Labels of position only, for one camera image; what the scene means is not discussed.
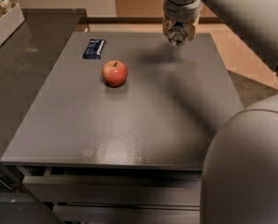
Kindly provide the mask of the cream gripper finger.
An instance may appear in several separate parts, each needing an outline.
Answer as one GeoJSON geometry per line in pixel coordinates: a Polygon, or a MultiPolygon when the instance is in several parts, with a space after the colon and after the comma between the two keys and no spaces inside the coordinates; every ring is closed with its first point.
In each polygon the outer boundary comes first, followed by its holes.
{"type": "Polygon", "coordinates": [[[188,41],[192,41],[195,37],[195,34],[198,30],[199,18],[195,18],[192,21],[188,21],[185,24],[185,31],[188,34],[188,41]]]}
{"type": "Polygon", "coordinates": [[[171,37],[172,28],[173,28],[173,22],[170,19],[164,17],[162,21],[162,32],[167,38],[171,37]]]}

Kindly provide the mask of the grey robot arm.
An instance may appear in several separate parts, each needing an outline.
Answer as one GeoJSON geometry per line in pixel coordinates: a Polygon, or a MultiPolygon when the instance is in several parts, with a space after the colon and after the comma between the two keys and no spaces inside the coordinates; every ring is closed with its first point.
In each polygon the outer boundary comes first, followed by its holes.
{"type": "MultiPolygon", "coordinates": [[[[164,0],[163,33],[171,44],[192,39],[202,6],[278,76],[278,0],[164,0]]],[[[200,224],[278,224],[278,95],[237,113],[213,138],[200,224]]]]}

